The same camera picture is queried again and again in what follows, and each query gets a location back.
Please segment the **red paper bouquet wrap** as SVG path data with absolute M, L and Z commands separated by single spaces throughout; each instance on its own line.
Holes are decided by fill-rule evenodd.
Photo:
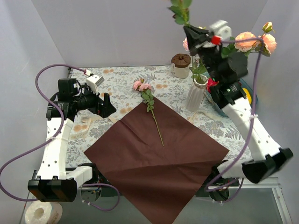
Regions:
M 85 155 L 151 223 L 171 224 L 228 150 L 156 99 L 140 103 Z

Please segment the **red dragon fruit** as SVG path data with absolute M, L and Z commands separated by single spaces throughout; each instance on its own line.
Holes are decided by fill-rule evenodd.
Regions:
M 208 79 L 208 82 L 207 82 L 207 86 L 206 86 L 206 90 L 211 93 L 211 87 L 212 86 L 216 86 L 218 84 L 218 82 L 215 82 L 212 78 L 209 78 Z

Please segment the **yellow mango right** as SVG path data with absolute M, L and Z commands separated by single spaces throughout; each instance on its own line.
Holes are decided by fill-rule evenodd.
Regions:
M 249 91 L 248 91 L 246 88 L 243 88 L 243 91 L 244 91 L 245 94 L 246 94 L 246 98 L 247 98 L 249 104 L 252 105 L 252 97 L 251 97 Z

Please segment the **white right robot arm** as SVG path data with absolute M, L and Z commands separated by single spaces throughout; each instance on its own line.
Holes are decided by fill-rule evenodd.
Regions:
M 259 183 L 278 172 L 292 157 L 289 148 L 282 148 L 266 131 L 256 114 L 256 98 L 247 99 L 240 86 L 240 79 L 247 75 L 248 58 L 251 51 L 262 56 L 270 54 L 265 36 L 231 37 L 231 28 L 225 21 L 218 21 L 210 29 L 200 29 L 192 25 L 183 27 L 188 49 L 192 56 L 198 56 L 211 79 L 216 83 L 210 87 L 213 101 L 233 121 L 245 139 L 244 149 L 249 149 L 252 159 L 240 162 L 222 162 L 211 174 L 206 185 L 222 185 L 227 180 L 234 183 L 246 178 Z

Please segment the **pink artificial flower bunch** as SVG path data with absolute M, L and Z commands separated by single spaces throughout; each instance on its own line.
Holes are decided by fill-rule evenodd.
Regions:
M 154 107 L 155 101 L 153 96 L 154 88 L 152 87 L 151 84 L 145 82 L 143 78 L 140 78 L 139 80 L 134 81 L 132 89 L 140 92 L 143 103 L 147 105 L 146 108 L 147 112 L 151 112 L 152 114 L 152 118 L 155 122 L 161 144 L 164 147 L 164 141 L 157 123 L 157 119 L 154 114 L 154 109 L 155 109 Z

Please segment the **peach double rose stem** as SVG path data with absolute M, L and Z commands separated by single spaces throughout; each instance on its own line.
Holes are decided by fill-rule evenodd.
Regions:
M 173 19 L 176 24 L 190 26 L 189 6 L 192 0 L 170 0 L 171 6 L 168 7 L 173 12 Z

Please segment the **peach rose stem with bud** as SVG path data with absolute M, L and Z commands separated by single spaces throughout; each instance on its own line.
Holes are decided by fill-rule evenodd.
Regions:
M 275 37 L 272 34 L 270 34 L 270 32 L 272 31 L 274 32 L 272 22 L 267 22 L 266 24 L 264 24 L 262 31 L 263 34 L 258 36 L 258 38 L 263 39 L 263 42 L 265 44 L 262 50 L 262 55 L 270 57 L 277 47 L 277 42 L 275 40 Z M 230 41 L 234 41 L 234 40 L 241 41 L 241 40 L 252 39 L 252 38 L 256 38 L 256 36 L 253 33 L 247 31 L 247 32 L 240 33 L 236 38 L 230 37 Z M 258 40 L 230 43 L 228 46 L 222 48 L 221 56 L 225 58 L 229 54 L 235 52 L 241 52 L 245 56 L 248 56 L 250 53 L 259 52 L 261 47 L 262 47 L 262 43 Z

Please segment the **floral patterned table mat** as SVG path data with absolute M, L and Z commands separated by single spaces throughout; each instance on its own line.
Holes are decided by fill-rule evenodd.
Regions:
M 91 68 L 92 73 L 102 75 L 100 95 L 109 93 L 117 112 L 109 118 L 95 117 L 88 110 L 80 111 L 71 131 L 66 152 L 66 166 L 74 168 L 89 163 L 84 152 L 97 141 L 116 121 L 129 113 L 141 102 L 141 97 L 132 89 L 134 81 L 144 78 L 155 89 L 154 96 L 179 115 L 204 131 L 229 150 L 226 159 L 234 159 L 242 150 L 245 141 L 233 122 L 222 117 L 204 98 L 196 112 L 186 109 L 186 100 L 192 84 L 191 77 L 177 78 L 170 66 Z

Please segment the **white ribbed ceramic vase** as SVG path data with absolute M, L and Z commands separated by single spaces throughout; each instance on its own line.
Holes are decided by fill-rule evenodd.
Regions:
M 202 103 L 205 97 L 208 78 L 204 75 L 200 75 L 200 78 L 201 78 L 200 83 L 198 83 L 196 79 L 193 79 L 193 83 L 191 84 L 187 101 L 186 101 L 187 110 L 192 112 L 198 110 L 200 104 Z

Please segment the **brown and white jar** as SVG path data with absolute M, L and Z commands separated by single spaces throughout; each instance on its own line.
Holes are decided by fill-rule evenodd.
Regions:
M 176 54 L 171 59 L 171 72 L 177 78 L 187 78 L 190 64 L 191 57 L 188 54 Z

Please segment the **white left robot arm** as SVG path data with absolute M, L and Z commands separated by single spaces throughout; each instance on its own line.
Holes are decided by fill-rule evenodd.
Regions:
M 102 76 L 92 75 L 80 85 L 76 78 L 58 81 L 58 92 L 50 98 L 47 107 L 47 139 L 41 166 L 28 190 L 41 202 L 73 202 L 77 189 L 83 184 L 96 186 L 100 173 L 94 163 L 83 163 L 68 172 L 66 152 L 71 129 L 79 111 L 88 110 L 102 118 L 116 112 L 108 93 L 100 98 L 98 87 L 104 82 Z

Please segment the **aluminium frame rail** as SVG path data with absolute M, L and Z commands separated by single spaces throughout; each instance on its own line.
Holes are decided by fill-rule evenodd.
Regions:
M 259 184 L 244 180 L 225 191 L 228 203 L 212 201 L 199 191 L 183 208 L 175 224 L 290 224 L 292 219 L 277 178 Z M 79 189 L 72 203 L 61 203 L 59 224 L 148 224 L 150 221 L 114 189 Z

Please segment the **white toilet paper roll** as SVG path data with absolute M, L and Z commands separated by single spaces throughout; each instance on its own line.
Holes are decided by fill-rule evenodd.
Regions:
M 31 203 L 25 213 L 26 224 L 57 224 L 62 217 L 63 208 L 56 202 Z

